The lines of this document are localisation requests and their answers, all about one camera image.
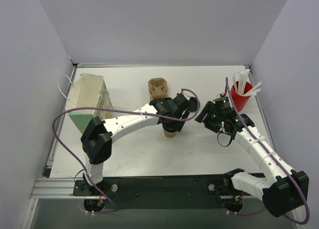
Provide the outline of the brown paper coffee cup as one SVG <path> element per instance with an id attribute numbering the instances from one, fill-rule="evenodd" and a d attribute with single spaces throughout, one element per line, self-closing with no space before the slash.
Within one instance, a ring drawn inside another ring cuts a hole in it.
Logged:
<path id="1" fill-rule="evenodd" d="M 174 138 L 177 135 L 177 132 L 167 132 L 165 130 L 163 132 L 167 138 Z"/>

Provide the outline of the black plastic cup lid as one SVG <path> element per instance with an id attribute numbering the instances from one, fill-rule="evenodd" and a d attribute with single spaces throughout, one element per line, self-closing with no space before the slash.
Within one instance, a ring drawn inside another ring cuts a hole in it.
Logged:
<path id="1" fill-rule="evenodd" d="M 162 127 L 163 130 L 167 132 L 181 132 L 185 122 L 177 121 L 177 122 L 163 122 Z"/>

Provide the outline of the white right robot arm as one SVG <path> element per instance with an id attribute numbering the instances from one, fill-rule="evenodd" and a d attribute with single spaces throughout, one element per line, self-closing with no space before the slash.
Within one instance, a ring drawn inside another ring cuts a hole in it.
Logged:
<path id="1" fill-rule="evenodd" d="M 228 97 L 208 101 L 195 119 L 205 128 L 230 136 L 259 166 L 265 179 L 258 179 L 242 169 L 226 173 L 229 187 L 243 191 L 261 200 L 275 217 L 302 206 L 307 201 L 309 177 L 297 172 L 265 141 L 254 122 L 246 115 L 238 115 Z"/>

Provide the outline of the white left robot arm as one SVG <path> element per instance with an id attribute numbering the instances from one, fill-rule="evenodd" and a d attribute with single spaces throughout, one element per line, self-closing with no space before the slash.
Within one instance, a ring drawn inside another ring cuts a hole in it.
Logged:
<path id="1" fill-rule="evenodd" d="M 101 120 L 90 120 L 81 137 L 85 152 L 85 185 L 89 194 L 102 190 L 103 165 L 111 157 L 112 144 L 118 139 L 144 127 L 161 124 L 166 137 L 175 137 L 181 132 L 190 113 L 198 113 L 197 97 L 184 93 L 175 98 L 155 98 L 143 107 L 126 112 L 125 115 Z"/>

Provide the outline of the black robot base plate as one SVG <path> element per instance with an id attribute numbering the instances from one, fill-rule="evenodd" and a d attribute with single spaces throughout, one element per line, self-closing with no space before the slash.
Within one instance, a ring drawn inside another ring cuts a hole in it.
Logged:
<path id="1" fill-rule="evenodd" d="M 222 174 L 158 177 L 105 177 L 96 187 L 76 180 L 73 196 L 84 197 L 88 211 L 111 209 L 243 208 L 243 191 L 231 189 Z"/>

